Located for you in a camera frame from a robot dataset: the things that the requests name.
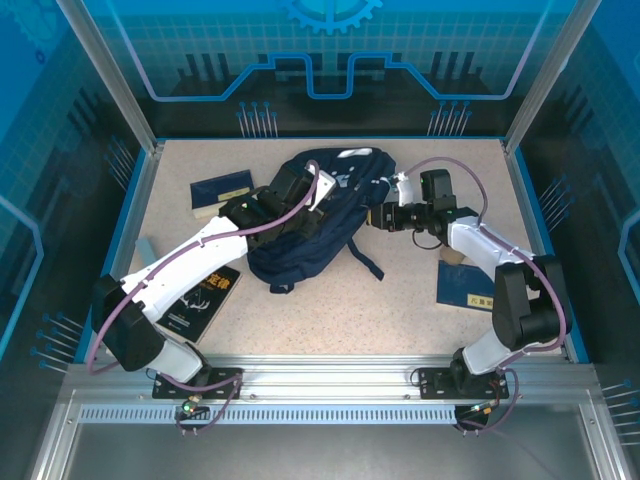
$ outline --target speckled tabletop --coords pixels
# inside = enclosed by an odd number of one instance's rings
[[[487,223],[529,248],[498,140],[167,141],[140,236],[150,240],[156,255],[165,255],[208,221],[196,220],[191,212],[190,183],[250,169],[254,184],[266,185],[295,154],[328,146],[379,147],[396,160],[398,170],[432,156],[462,160],[487,189]],[[473,180],[457,167],[442,166],[451,172],[458,205],[479,211],[482,198]],[[419,192],[418,178],[414,181]],[[354,238],[385,272],[382,282],[344,249],[322,274],[298,284],[291,294],[272,295],[251,274],[246,259],[237,260],[230,265],[244,275],[200,349],[209,354],[445,354],[490,328],[490,313],[435,302],[439,253],[415,248],[410,232],[363,226]],[[428,244],[433,239],[425,235],[420,240]],[[134,254],[131,271],[142,266]]]

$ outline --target enclosure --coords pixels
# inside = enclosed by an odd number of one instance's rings
[[[638,21],[624,0],[0,0],[3,478],[636,478]],[[343,249],[273,295],[231,262],[197,347],[243,385],[195,438],[149,372],[87,373],[96,281],[207,224],[190,184],[267,185],[322,147],[380,148],[396,171],[461,160],[484,221],[560,260],[573,329],[513,364],[521,398],[495,434],[452,426],[478,399],[412,381],[492,316],[436,302],[440,253],[410,231],[354,236],[383,281]],[[473,179],[438,168],[480,210]]]

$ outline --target black book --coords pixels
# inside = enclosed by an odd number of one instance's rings
[[[238,284],[240,275],[231,267],[221,267],[185,293],[158,324],[198,343]]]

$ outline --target glass panel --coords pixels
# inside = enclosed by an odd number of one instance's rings
[[[0,1],[0,65],[0,457],[25,478],[139,147],[55,2]]]
[[[521,146],[604,386],[640,383],[639,16],[602,2]]]
[[[504,135],[574,0],[91,0],[161,137]]]

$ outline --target blue book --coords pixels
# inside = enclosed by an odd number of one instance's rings
[[[191,209],[196,218],[214,217],[227,200],[253,190],[251,172],[230,173],[191,184]]]
[[[438,264],[436,302],[474,310],[491,311],[495,285],[478,267]]]

